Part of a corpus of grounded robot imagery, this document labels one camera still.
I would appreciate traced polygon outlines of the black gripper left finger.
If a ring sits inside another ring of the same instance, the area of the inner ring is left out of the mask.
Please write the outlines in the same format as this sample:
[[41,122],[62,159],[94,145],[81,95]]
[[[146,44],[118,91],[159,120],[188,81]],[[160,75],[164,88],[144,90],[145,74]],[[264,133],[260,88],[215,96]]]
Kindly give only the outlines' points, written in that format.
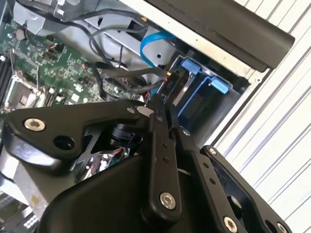
[[41,219],[59,194],[82,182],[74,181],[74,168],[92,156],[126,148],[128,158],[176,160],[167,106],[155,95],[145,106],[113,101],[10,113],[4,122],[4,156],[17,161],[14,185]]

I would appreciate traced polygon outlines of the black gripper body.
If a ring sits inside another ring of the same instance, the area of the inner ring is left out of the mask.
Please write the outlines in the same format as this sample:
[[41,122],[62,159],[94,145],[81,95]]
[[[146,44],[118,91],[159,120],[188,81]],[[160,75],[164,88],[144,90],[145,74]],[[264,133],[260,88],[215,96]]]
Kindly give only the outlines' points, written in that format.
[[220,218],[174,158],[134,156],[59,194],[39,233],[218,233]]

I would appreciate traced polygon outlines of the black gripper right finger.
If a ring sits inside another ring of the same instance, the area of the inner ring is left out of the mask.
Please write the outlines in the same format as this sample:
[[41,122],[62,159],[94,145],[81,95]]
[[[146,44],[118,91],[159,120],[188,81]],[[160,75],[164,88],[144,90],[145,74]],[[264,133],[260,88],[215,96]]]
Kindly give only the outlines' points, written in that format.
[[288,224],[212,146],[198,148],[190,132],[180,126],[177,110],[167,106],[177,164],[189,172],[186,204],[201,233],[290,233]]

